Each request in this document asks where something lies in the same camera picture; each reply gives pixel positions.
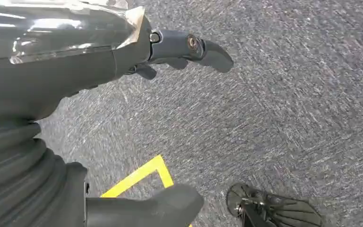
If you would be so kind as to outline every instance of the yellow tape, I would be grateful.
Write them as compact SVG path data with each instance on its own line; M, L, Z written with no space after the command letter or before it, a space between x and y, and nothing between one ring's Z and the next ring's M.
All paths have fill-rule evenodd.
M137 184L142 179L146 178L151 173L158 171L159 177L161 178L164 187L170 187L173 185L172 177L170 172L165 165L164 159L161 155L156 156L149 162L145 163L142 167L128 175L126 178L121 180L117 185L105 192L101 197L115 198L123 192L127 191L133 185Z

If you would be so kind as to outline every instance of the screw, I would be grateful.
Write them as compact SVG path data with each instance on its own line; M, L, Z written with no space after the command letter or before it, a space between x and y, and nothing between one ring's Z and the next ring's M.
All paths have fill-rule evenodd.
M158 33L152 33L149 35L149 41L152 43L157 43L161 40L161 37L158 35Z
M195 36L189 35L187 36L187 42L189 45L189 48L196 51L198 49L198 40Z

